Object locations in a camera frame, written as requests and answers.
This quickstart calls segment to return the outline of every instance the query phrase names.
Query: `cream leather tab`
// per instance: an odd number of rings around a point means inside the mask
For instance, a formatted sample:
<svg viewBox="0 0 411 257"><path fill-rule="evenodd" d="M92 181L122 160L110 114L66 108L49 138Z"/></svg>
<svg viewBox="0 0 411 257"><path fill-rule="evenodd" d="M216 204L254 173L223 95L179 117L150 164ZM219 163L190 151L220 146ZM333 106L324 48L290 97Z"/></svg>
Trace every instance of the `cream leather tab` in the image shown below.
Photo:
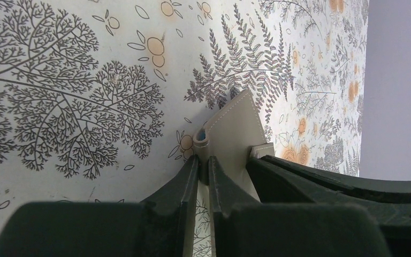
<svg viewBox="0 0 411 257"><path fill-rule="evenodd" d="M245 165L251 147L266 143L251 91L245 89L193 136L194 151L201 160L201 181L208 185L207 163L210 156L216 156L226 175L259 200Z"/></svg>
<svg viewBox="0 0 411 257"><path fill-rule="evenodd" d="M275 155L275 148L273 147L273 143L265 143L260 146L254 146L251 148L251 153L249 154L250 157L253 158L262 158L266 155Z"/></svg>

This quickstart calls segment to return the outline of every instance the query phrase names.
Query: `gray wall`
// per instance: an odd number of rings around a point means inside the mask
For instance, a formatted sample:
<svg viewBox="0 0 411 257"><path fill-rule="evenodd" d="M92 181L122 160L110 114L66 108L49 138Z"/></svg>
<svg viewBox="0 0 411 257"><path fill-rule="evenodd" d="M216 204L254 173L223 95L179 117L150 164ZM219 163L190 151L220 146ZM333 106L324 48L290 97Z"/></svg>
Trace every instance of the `gray wall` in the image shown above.
<svg viewBox="0 0 411 257"><path fill-rule="evenodd" d="M411 180L411 1L369 2L360 177Z"/></svg>

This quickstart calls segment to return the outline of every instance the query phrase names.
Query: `tree illustration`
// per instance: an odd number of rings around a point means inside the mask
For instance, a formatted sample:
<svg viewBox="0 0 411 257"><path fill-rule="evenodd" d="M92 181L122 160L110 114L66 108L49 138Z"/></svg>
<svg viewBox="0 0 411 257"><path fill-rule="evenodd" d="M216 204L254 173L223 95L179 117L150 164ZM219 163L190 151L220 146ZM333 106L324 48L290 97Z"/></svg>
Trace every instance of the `tree illustration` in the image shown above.
<svg viewBox="0 0 411 257"><path fill-rule="evenodd" d="M297 28L299 19L306 19L305 27L303 29L303 35L306 36L308 32L313 29L317 29L321 38L322 33L313 17L313 14L323 14L324 3L321 1L311 1L311 0L259 0L259 7L266 18L269 17L271 13L274 13L276 9L281 8L281 20L283 22L287 21L291 11L293 14L292 25Z"/></svg>
<svg viewBox="0 0 411 257"><path fill-rule="evenodd" d="M235 26L240 40L231 32L222 15L222 28L227 44L227 53L217 43L215 32L210 29L209 39L214 57L211 64L200 54L202 71L193 69L195 81L190 81L190 89L184 100L192 102L206 101L208 108L215 105L222 108L228 99L234 98L241 90L251 89L255 94L255 104L260 111L265 103L266 122L270 120L273 103L283 93L287 99L287 85L293 87L290 51L285 58L283 35L280 29L278 49L272 45L273 37L267 26L256 12L264 37L264 45L256 43L256 34L242 19L239 9L234 4Z"/></svg>
<svg viewBox="0 0 411 257"><path fill-rule="evenodd" d="M306 84L301 79L295 83L297 113L311 118L316 110L324 110L329 95L336 93L330 91L332 86L330 76L317 73L313 58L308 60L306 69L308 72Z"/></svg>
<svg viewBox="0 0 411 257"><path fill-rule="evenodd" d="M8 3L0 5L7 12L0 15L0 82L7 90L0 94L10 104L1 112L13 115L23 164L41 170L57 155L65 177L81 171L94 179L115 164L117 141L147 157L152 138L162 136L163 112L155 105L164 97L144 68L112 61L93 75L98 61L90 52L98 41L80 18L32 0L0 3ZM10 132L10 122L1 122Z"/></svg>
<svg viewBox="0 0 411 257"><path fill-rule="evenodd" d="M339 166L343 163L343 140L336 138L333 143L325 146L324 157L319 157L314 168L339 173Z"/></svg>

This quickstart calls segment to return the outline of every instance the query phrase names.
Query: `floral wallpaper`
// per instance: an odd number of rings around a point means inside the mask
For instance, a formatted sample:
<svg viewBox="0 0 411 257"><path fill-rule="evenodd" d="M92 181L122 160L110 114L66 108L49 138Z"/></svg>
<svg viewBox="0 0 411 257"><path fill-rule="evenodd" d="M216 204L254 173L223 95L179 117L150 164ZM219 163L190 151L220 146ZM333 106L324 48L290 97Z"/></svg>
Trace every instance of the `floral wallpaper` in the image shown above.
<svg viewBox="0 0 411 257"><path fill-rule="evenodd" d="M29 201L144 199L243 89L276 156L358 176L368 6L0 0L0 230ZM194 237L211 256L201 194Z"/></svg>

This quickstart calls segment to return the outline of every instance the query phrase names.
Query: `white stitching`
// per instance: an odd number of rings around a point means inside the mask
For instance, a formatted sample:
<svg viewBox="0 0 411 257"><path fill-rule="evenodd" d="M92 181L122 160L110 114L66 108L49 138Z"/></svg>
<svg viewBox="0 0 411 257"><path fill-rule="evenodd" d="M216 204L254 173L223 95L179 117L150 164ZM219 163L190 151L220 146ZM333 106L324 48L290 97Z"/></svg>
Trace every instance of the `white stitching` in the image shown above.
<svg viewBox="0 0 411 257"><path fill-rule="evenodd" d="M210 128L207 130L207 133L210 133L210 130L214 127L215 123L217 123L221 118L223 118L230 110L232 110L232 108L234 108L234 106L235 106L236 104L238 104L240 101L242 101L243 98L245 98L245 96L247 96L247 95L249 95L249 93L247 93L247 94L245 94L244 96L242 96L242 98L241 98L240 100L238 100L238 101L237 101L235 104L233 104L223 115L221 115L221 116L218 118L218 120L216 120L216 121L210 126ZM251 101L251 105L252 105L252 108L253 108L254 115L255 115L255 117L256 117L256 122L257 122L258 125L259 125L259 132L261 133L262 140L265 140L265 136L264 136L264 132L263 132L264 130L262 129L261 121L259 120L259 116L257 115L256 109L254 108L254 103L253 103L253 101Z"/></svg>
<svg viewBox="0 0 411 257"><path fill-rule="evenodd" d="M264 147L264 148L258 148L258 149L256 149L256 151L259 151L259 150L264 150L264 149L267 149L267 148L273 148L273 146Z"/></svg>

